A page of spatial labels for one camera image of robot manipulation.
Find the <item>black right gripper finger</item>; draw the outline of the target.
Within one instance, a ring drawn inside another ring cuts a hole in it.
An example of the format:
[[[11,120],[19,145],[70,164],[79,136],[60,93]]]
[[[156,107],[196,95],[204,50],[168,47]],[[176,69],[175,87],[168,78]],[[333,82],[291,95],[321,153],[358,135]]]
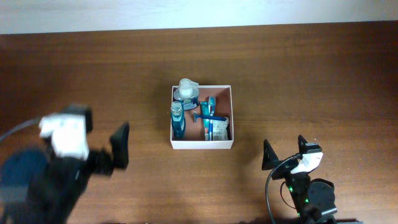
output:
[[[279,164],[279,158],[268,140],[265,139],[263,145],[262,170],[272,170]]]
[[[298,136],[298,148],[299,148],[299,153],[300,154],[306,154],[308,149],[307,149],[307,141],[305,138],[300,134]]]

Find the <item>green Dettol soap pack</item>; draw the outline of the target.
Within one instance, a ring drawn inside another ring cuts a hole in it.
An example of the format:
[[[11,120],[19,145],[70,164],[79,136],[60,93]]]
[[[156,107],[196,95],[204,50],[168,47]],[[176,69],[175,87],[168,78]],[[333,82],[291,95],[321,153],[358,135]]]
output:
[[[213,141],[227,141],[229,118],[224,117],[224,120],[214,120],[212,129],[212,140]]]

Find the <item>blue mouthwash bottle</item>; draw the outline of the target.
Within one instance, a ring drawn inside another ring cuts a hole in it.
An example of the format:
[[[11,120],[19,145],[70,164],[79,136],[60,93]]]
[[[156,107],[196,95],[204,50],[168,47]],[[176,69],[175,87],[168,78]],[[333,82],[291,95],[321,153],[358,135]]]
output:
[[[171,103],[170,109],[174,138],[182,139],[185,135],[186,127],[183,105],[179,101],[174,101]]]

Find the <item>blue razor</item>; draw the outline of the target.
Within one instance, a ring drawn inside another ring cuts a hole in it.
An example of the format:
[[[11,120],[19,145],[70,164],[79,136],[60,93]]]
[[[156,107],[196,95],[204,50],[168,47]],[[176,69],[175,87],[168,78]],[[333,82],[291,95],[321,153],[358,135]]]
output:
[[[193,121],[194,123],[197,122],[197,119],[209,119],[209,120],[217,120],[217,121],[226,121],[226,117],[214,116],[214,115],[205,115],[205,114],[197,114],[196,112],[193,113]]]

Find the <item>blue toothbrush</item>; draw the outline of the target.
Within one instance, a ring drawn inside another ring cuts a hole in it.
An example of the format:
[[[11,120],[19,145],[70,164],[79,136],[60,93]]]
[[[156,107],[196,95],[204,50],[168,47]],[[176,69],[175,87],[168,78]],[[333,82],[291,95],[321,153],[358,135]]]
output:
[[[216,98],[214,96],[210,96],[208,99],[208,107],[209,107],[209,112],[210,116],[213,116],[215,113],[215,106],[216,106]],[[209,140],[213,140],[213,120],[210,120],[209,123]]]

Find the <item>purple foam soap pump bottle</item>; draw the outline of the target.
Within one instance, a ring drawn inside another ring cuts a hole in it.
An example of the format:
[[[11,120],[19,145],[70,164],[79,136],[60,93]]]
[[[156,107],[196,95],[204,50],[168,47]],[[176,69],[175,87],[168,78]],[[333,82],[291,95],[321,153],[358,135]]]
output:
[[[193,110],[199,106],[199,84],[188,78],[183,78],[179,82],[179,86],[173,93],[173,97],[176,101],[182,103],[185,111]]]

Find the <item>teal toothpaste tube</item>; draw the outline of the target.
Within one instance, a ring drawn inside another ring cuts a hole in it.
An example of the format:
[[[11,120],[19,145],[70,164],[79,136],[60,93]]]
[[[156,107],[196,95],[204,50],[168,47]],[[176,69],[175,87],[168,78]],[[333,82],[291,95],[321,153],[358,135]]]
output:
[[[209,110],[209,106],[208,103],[206,101],[202,101],[200,103],[201,105],[201,113],[202,115],[209,115],[210,114],[210,110]],[[203,120],[203,126],[205,129],[205,140],[206,141],[210,141],[210,120],[209,119],[202,119]]]

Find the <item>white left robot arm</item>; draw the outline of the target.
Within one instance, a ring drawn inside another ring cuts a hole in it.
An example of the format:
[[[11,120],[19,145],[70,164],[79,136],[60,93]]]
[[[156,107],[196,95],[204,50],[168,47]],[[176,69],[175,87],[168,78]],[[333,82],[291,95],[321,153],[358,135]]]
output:
[[[128,138],[124,123],[109,139],[111,152],[91,150],[84,161],[34,147],[10,156],[1,166],[1,223],[66,223],[92,176],[127,168]]]

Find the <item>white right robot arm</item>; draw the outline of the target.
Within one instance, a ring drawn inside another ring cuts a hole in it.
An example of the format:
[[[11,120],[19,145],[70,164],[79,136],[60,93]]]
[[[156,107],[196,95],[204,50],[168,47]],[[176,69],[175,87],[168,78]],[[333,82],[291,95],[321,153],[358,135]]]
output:
[[[311,179],[310,173],[320,165],[323,158],[322,148],[317,143],[310,143],[298,136],[298,153],[280,160],[268,140],[263,142],[262,170],[270,174],[264,187],[266,206],[272,223],[276,220],[269,202],[271,180],[283,179],[292,197],[300,223],[336,223],[334,214],[335,186],[325,179]]]

